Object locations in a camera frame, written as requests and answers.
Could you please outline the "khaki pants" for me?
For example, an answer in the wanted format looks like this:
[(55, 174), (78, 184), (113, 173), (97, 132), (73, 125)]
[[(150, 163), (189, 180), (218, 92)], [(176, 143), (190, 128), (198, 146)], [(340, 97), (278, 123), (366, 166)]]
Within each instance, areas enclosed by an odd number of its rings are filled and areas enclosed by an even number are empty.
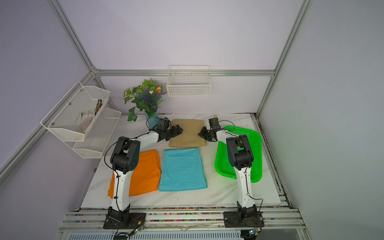
[(170, 148), (200, 148), (207, 145), (206, 140), (198, 134), (205, 126), (203, 120), (195, 119), (175, 119), (172, 126), (179, 125), (183, 129), (183, 133), (170, 139)]

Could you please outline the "teal pants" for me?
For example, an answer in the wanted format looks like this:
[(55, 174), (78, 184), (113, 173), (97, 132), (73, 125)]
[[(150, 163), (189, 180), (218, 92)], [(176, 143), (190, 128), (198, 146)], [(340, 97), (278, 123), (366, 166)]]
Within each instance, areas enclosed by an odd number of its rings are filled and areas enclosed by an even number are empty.
[(180, 192), (206, 189), (200, 149), (169, 149), (164, 151), (159, 191)]

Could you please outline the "orange pants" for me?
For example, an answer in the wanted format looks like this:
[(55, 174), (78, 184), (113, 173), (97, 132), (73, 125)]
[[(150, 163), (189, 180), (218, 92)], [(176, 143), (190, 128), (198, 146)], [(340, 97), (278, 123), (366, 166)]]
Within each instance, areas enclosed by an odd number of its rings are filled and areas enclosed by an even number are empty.
[(159, 152), (151, 150), (140, 153), (139, 163), (132, 174), (129, 196), (133, 197), (156, 191), (161, 173)]

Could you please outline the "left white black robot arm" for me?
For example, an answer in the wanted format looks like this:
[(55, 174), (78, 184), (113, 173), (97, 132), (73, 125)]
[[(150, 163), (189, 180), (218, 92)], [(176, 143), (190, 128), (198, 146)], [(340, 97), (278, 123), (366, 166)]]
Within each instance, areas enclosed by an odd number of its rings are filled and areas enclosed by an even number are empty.
[(169, 141), (182, 133), (182, 127), (172, 126), (171, 121), (164, 118), (159, 119), (158, 124), (144, 134), (133, 138), (119, 137), (112, 144), (114, 150), (109, 168), (113, 170), (115, 185), (113, 200), (106, 216), (107, 224), (128, 225), (131, 220), (129, 191), (133, 172), (139, 164), (141, 148), (162, 140)]

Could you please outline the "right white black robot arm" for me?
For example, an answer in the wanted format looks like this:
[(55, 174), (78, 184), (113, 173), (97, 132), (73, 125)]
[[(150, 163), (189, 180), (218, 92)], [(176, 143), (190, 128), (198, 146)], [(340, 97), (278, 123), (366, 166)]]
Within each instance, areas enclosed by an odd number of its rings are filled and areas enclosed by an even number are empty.
[(222, 142), (227, 146), (228, 160), (237, 178), (239, 197), (237, 215), (239, 221), (255, 218), (258, 208), (252, 197), (251, 168), (254, 161), (247, 135), (235, 135), (220, 126), (217, 117), (209, 119), (209, 127), (203, 127), (198, 136), (209, 142)]

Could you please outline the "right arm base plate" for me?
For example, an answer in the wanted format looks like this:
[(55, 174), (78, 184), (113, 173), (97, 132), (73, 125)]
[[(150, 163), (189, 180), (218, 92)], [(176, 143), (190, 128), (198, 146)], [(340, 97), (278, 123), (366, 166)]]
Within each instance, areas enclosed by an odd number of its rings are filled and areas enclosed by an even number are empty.
[(224, 224), (226, 228), (263, 228), (264, 218), (261, 212), (248, 217), (240, 217), (238, 212), (224, 212)]

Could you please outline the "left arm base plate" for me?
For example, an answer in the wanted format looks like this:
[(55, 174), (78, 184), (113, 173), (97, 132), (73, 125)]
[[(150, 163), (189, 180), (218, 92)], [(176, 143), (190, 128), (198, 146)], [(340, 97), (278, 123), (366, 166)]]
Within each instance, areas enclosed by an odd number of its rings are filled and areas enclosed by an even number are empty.
[(107, 214), (103, 225), (105, 230), (137, 229), (144, 225), (146, 213), (112, 213)]

